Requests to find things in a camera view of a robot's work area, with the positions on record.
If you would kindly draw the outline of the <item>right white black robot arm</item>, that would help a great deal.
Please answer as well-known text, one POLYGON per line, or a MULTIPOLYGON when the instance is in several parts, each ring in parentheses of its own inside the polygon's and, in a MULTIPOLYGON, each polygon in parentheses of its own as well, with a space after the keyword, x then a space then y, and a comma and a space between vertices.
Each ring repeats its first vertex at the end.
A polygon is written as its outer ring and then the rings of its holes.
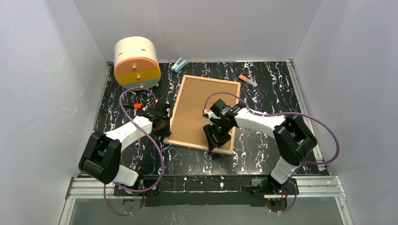
POLYGON ((266 134, 275 140, 280 158, 267 178, 244 188, 252 195, 277 194, 283 190, 318 143, 296 113, 272 116, 242 104, 229 106, 219 99, 209 111, 203 110, 203 117, 209 120, 209 124, 203 127, 209 151, 229 142, 232 138, 230 130, 237 127, 266 134))

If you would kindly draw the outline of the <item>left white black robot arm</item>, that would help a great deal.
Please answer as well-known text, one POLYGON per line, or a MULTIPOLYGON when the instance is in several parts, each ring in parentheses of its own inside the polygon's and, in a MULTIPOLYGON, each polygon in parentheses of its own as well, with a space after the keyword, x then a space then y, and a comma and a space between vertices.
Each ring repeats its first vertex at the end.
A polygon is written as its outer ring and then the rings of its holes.
POLYGON ((136 183, 143 177, 120 163, 121 153, 141 137, 146 136, 153 141, 151 135, 170 136, 171 116, 171 104, 161 101, 152 109, 138 109, 132 121, 117 129, 105 133, 93 132, 79 161, 79 170, 105 185, 114 183, 130 193, 153 189, 159 184, 161 176, 150 187, 137 190, 136 183))

